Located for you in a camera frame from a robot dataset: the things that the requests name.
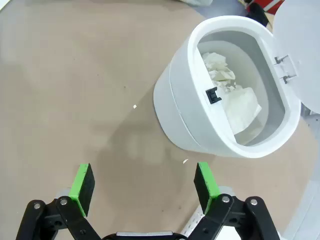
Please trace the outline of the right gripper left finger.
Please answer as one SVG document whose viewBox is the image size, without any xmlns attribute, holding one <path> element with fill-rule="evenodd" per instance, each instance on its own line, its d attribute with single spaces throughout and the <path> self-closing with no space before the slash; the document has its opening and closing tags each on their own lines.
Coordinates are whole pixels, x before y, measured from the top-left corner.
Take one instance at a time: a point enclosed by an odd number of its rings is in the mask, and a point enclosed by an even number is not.
<svg viewBox="0 0 320 240">
<path fill-rule="evenodd" d="M 60 230 L 67 229 L 75 240 L 100 240 L 87 220 L 95 188 L 92 166 L 81 164 L 67 195 L 46 204 L 31 200 L 23 214 L 17 240 L 54 240 Z"/>
</svg>

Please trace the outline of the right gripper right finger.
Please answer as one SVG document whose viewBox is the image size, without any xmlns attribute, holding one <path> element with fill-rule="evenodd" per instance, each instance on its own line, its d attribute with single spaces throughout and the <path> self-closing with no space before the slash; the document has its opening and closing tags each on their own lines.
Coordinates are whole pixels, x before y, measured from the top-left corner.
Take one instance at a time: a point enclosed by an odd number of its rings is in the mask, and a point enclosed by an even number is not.
<svg viewBox="0 0 320 240">
<path fill-rule="evenodd" d="M 197 163 L 193 182 L 204 216 L 188 240 L 216 240 L 223 227 L 232 227 L 241 240 L 280 239 L 261 197 L 250 196 L 242 201 L 221 193 L 207 162 Z"/>
</svg>

